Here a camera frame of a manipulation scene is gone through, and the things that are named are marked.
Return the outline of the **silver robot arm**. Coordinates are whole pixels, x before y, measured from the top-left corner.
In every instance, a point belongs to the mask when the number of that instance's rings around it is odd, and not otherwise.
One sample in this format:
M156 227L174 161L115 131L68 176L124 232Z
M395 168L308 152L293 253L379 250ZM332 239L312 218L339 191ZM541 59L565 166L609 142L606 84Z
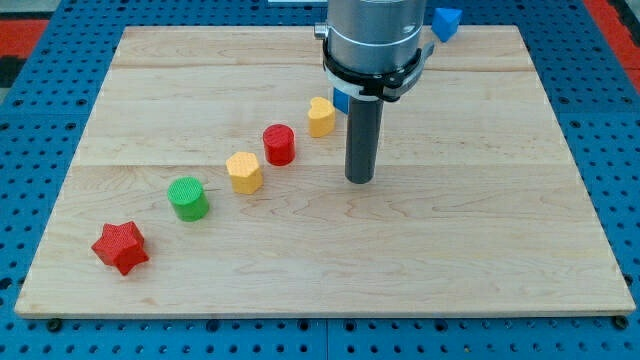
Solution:
M418 51L426 0L328 0L314 26L329 58L362 74L404 67Z

